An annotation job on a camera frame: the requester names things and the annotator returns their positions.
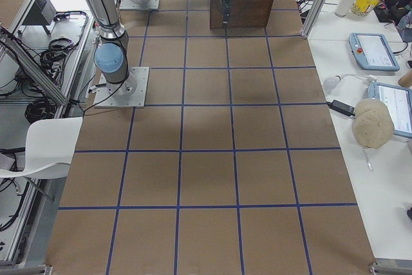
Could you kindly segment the black power brick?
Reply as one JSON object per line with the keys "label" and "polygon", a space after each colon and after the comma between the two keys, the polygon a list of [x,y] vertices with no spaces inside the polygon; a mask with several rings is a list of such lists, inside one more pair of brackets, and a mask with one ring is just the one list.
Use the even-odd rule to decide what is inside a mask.
{"label": "black power brick", "polygon": [[354,117],[355,116],[355,108],[348,104],[345,104],[338,100],[332,100],[327,102],[328,107],[331,110],[334,110],[340,114],[343,114],[347,117]]}

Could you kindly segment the blue teach pendant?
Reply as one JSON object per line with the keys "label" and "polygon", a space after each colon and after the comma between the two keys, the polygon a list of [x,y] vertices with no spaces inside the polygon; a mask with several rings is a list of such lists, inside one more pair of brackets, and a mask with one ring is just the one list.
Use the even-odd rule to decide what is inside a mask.
{"label": "blue teach pendant", "polygon": [[385,103],[395,127],[395,135],[411,138],[411,89],[371,82],[367,98]]}
{"label": "blue teach pendant", "polygon": [[400,66],[384,35],[351,33],[348,42],[362,70],[399,71]]}

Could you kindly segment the yellow popcorn paper cup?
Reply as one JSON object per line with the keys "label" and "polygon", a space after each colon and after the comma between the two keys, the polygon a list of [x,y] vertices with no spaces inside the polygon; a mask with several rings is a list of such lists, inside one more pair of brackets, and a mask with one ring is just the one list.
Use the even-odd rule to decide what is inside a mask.
{"label": "yellow popcorn paper cup", "polygon": [[354,0],[350,12],[357,16],[367,16],[381,0]]}

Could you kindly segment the dark wooden drawer cabinet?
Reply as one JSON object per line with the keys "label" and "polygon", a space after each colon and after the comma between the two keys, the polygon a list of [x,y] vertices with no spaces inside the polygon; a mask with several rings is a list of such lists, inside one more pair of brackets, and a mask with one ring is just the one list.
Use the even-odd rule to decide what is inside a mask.
{"label": "dark wooden drawer cabinet", "polygon": [[209,27],[223,28],[264,28],[267,26],[274,0],[234,0],[230,9],[230,21],[222,26],[221,10],[216,0],[210,0]]}

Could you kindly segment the blue teach pendant far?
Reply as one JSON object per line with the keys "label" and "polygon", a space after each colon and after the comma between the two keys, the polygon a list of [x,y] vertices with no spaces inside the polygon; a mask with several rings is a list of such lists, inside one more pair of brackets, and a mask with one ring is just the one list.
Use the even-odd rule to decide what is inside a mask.
{"label": "blue teach pendant far", "polygon": [[362,70],[399,71],[400,66],[384,35],[351,33],[348,42]]}

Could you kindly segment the white plastic chair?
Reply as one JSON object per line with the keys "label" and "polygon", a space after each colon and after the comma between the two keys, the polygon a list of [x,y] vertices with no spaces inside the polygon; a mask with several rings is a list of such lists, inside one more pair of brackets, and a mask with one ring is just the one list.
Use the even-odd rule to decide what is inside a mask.
{"label": "white plastic chair", "polygon": [[46,119],[34,122],[26,135],[23,171],[1,170],[1,178],[25,176],[34,179],[56,179],[68,175],[82,117]]}

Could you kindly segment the beige baseball cap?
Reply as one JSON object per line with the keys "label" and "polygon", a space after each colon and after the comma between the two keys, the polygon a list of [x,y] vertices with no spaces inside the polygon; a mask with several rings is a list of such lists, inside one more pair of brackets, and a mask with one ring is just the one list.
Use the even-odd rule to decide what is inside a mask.
{"label": "beige baseball cap", "polygon": [[363,148],[378,149],[391,139],[395,127],[385,103],[377,99],[362,99],[354,112],[352,132]]}

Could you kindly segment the blue teach pendant near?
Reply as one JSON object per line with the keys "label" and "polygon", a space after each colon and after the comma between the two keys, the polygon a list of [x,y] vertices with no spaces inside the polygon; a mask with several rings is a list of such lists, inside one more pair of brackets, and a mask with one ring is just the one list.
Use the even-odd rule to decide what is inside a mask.
{"label": "blue teach pendant near", "polygon": [[395,127],[395,135],[411,138],[411,89],[371,82],[367,98],[385,103]]}

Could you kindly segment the white light bulb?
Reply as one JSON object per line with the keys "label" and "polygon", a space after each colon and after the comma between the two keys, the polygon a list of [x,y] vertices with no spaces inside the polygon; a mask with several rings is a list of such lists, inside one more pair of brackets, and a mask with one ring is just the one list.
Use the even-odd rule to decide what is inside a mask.
{"label": "white light bulb", "polygon": [[332,77],[328,77],[323,81],[323,90],[325,92],[331,92],[334,90],[338,84],[342,81],[342,77],[339,75],[334,75]]}

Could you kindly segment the grey electronics box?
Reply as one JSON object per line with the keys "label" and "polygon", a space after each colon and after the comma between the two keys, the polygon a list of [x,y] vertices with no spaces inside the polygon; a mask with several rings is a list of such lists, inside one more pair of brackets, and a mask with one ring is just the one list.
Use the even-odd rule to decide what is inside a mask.
{"label": "grey electronics box", "polygon": [[57,11],[50,0],[35,0],[23,26],[42,26],[47,35],[51,34],[48,26],[54,22]]}

